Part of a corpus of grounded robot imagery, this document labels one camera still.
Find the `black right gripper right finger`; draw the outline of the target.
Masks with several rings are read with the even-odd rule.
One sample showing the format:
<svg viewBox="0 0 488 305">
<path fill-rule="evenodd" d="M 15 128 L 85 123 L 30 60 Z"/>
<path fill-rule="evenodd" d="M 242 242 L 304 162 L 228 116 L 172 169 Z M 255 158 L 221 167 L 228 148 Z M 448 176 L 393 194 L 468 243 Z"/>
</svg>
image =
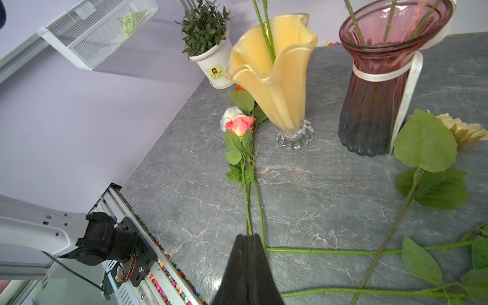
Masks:
<svg viewBox="0 0 488 305">
<path fill-rule="evenodd" d="M 249 304 L 284 305 L 260 236 L 255 234 L 249 238 Z"/>
</svg>

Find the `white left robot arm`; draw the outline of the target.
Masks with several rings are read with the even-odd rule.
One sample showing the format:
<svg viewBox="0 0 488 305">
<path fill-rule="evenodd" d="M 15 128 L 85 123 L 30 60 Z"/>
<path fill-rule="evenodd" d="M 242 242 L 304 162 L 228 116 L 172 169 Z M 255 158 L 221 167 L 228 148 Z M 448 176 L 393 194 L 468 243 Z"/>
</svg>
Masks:
<svg viewBox="0 0 488 305">
<path fill-rule="evenodd" d="M 1 243 L 28 247 L 87 266 L 117 261 L 137 287 L 157 260 L 129 217 L 70 213 L 1 197 Z"/>
</svg>

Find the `yellow ruffled glass vase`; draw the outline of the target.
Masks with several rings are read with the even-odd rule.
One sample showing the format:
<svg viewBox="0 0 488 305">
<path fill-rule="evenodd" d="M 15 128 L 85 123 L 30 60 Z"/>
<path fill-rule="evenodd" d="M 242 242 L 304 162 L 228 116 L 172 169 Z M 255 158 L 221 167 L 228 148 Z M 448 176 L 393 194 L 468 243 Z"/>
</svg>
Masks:
<svg viewBox="0 0 488 305">
<path fill-rule="evenodd" d="M 271 19 L 277 53 L 272 60 L 260 26 L 243 34 L 230 51 L 226 78 L 242 86 L 279 129 L 279 145 L 301 149 L 313 140 L 306 119 L 306 72 L 317 34 L 308 27 L 310 14 L 291 13 Z"/>
</svg>

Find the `orange yellow rose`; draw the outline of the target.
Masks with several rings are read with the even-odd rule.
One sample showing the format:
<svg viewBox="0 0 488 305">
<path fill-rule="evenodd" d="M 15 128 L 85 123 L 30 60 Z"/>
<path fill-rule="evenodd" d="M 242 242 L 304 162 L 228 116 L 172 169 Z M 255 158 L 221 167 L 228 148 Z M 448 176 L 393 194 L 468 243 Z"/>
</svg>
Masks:
<svg viewBox="0 0 488 305">
<path fill-rule="evenodd" d="M 271 59 L 271 63 L 274 65 L 277 55 L 275 51 L 275 44 L 273 41 L 273 33 L 271 30 L 271 21 L 268 14 L 268 0 L 262 0 L 262 7 L 263 9 L 260 10 L 258 5 L 258 0 L 253 0 L 253 5 L 255 9 L 255 13 L 257 15 L 257 19 L 259 22 L 259 26 L 261 28 L 264 41 L 266 43 L 268 53 Z"/>
</svg>

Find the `cream sunflower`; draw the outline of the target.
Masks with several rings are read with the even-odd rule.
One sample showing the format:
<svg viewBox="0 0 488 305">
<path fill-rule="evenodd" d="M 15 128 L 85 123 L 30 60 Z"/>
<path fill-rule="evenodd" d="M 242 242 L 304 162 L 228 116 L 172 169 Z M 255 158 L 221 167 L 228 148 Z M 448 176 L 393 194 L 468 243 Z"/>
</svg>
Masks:
<svg viewBox="0 0 488 305">
<path fill-rule="evenodd" d="M 385 250 L 393 233 L 402 220 L 405 211 L 415 204 L 441 211 L 456 210 L 466 204 L 468 189 L 465 185 L 466 172 L 453 170 L 459 152 L 466 150 L 480 141 L 487 141 L 487 130 L 478 123 L 467 124 L 459 118 L 452 118 L 449 114 L 434 116 L 429 111 L 414 110 L 414 114 L 400 129 L 400 133 L 393 143 L 395 157 L 405 166 L 411 168 L 398 177 L 396 185 L 404 196 L 404 203 L 399 210 L 385 240 L 376 252 L 371 266 L 363 277 L 359 290 L 364 291 L 377 263 L 388 251 Z M 433 284 L 432 293 L 443 291 L 447 300 L 450 298 L 446 288 L 459 286 L 467 296 L 481 300 L 487 297 L 484 292 L 487 286 L 487 250 L 477 246 L 478 240 L 487 240 L 487 233 L 479 233 L 475 238 L 473 254 L 473 270 L 463 276 L 461 283 L 442 285 L 443 277 L 439 265 L 428 253 L 426 248 L 419 246 L 412 238 L 405 237 L 399 250 L 404 266 L 416 278 Z M 361 293 L 353 296 L 350 304 L 355 304 Z"/>
</svg>

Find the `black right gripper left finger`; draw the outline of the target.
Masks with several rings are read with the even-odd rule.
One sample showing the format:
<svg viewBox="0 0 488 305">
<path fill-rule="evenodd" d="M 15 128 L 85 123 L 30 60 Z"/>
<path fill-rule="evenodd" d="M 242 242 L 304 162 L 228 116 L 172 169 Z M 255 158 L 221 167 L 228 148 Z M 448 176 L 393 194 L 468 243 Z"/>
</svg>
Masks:
<svg viewBox="0 0 488 305">
<path fill-rule="evenodd" d="M 221 285 L 211 304 L 247 304 L 245 264 L 248 237 L 245 235 L 236 237 Z"/>
</svg>

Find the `white rose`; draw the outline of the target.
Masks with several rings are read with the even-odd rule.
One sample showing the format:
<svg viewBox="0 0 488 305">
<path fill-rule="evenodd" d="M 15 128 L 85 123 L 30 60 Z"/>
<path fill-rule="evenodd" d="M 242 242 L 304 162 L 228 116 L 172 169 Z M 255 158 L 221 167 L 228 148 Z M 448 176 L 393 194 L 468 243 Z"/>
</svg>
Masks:
<svg viewBox="0 0 488 305">
<path fill-rule="evenodd" d="M 253 189 L 255 191 L 255 197 L 259 209 L 259 218 L 260 218 L 260 226 L 261 226 L 261 242 L 263 244 L 264 250 L 266 250 L 267 247 L 266 247 L 266 234 L 265 234 L 265 223 L 264 223 L 264 209 L 263 209 L 261 195 L 259 192 L 257 178 L 255 175 L 255 163 L 257 160 L 257 155 L 254 152 L 254 136 L 260 124 L 267 120 L 267 116 L 264 114 L 263 110 L 257 105 L 257 102 L 250 95 L 248 91 L 233 91 L 230 93 L 230 97 L 231 100 L 234 102 L 234 106 L 225 110 L 220 122 L 221 130 L 224 132 L 224 137 L 225 137 L 224 126 L 227 122 L 233 121 L 234 119 L 241 116 L 250 116 L 255 118 L 254 128 L 252 133 L 252 138 L 253 138 L 252 165 L 254 166 L 254 170 L 253 170 L 254 180 L 250 184 L 249 199 L 250 199 L 250 192 Z"/>
</svg>

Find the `dark red glass vase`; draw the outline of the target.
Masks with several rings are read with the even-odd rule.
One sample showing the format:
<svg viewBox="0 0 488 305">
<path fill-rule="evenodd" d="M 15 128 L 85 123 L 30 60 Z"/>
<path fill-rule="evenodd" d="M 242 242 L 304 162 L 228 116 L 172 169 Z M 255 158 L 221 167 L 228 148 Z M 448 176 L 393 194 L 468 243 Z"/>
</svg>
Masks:
<svg viewBox="0 0 488 305">
<path fill-rule="evenodd" d="M 341 143 L 358 155 L 385 155 L 404 123 L 423 67 L 422 50 L 449 33 L 456 1 L 374 1 L 339 29 L 352 76 L 339 118 Z"/>
</svg>

